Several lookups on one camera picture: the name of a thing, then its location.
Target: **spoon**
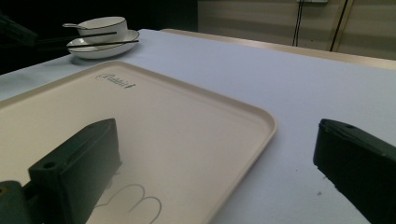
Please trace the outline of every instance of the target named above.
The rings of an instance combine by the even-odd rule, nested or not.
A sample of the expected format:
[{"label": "spoon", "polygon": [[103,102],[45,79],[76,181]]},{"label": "spoon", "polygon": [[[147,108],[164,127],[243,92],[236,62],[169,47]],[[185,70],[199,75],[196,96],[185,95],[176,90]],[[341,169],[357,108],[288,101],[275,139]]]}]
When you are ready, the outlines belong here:
[{"label": "spoon", "polygon": [[67,28],[78,28],[78,29],[83,29],[83,30],[87,30],[87,27],[84,26],[80,26],[74,23],[64,23],[62,24],[62,27],[67,27]]}]

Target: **white table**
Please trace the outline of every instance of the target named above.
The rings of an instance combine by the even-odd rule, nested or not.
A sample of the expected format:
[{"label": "white table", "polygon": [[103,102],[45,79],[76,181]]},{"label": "white table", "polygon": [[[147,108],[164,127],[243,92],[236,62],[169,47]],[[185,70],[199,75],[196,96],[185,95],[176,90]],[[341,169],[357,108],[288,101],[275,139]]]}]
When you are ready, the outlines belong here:
[{"label": "white table", "polygon": [[312,158],[321,119],[396,145],[396,71],[141,30],[140,43],[102,61],[71,55],[0,76],[0,100],[108,60],[175,77],[270,111],[264,150],[213,223],[368,223]]}]

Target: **white tray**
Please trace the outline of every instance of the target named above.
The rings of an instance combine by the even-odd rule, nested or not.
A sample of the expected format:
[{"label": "white tray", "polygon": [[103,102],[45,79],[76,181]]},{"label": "white tray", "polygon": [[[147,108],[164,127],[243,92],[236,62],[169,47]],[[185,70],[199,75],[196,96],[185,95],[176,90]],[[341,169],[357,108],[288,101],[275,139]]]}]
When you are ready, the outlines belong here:
[{"label": "white tray", "polygon": [[0,180],[26,184],[31,165],[108,118],[117,122],[123,165],[89,223],[207,223],[276,131],[255,106],[102,63],[0,102]]}]

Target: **wall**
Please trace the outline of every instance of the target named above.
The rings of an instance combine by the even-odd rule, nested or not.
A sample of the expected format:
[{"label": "wall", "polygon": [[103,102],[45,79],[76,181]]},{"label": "wall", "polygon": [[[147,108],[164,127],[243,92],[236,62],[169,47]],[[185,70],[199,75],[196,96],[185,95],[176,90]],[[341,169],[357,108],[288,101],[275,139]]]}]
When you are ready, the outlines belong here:
[{"label": "wall", "polygon": [[[299,47],[328,48],[341,0],[305,3]],[[354,0],[337,51],[396,60],[396,1]],[[198,1],[198,30],[291,45],[298,3],[295,0]]]}]

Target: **plate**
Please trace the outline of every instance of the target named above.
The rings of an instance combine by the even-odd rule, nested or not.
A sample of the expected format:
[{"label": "plate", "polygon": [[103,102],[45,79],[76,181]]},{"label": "plate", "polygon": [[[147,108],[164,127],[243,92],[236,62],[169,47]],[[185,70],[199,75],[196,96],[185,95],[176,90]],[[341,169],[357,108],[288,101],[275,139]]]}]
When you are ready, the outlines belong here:
[{"label": "plate", "polygon": [[[139,32],[135,30],[129,30],[128,34],[125,36],[123,41],[135,40],[139,37]],[[97,47],[87,47],[78,49],[69,49],[69,52],[84,59],[101,59],[107,58],[114,55],[121,54],[131,48],[133,48],[137,43],[127,43],[118,45],[106,45]],[[74,39],[67,44],[67,46],[80,46],[88,45],[83,38]]]}]

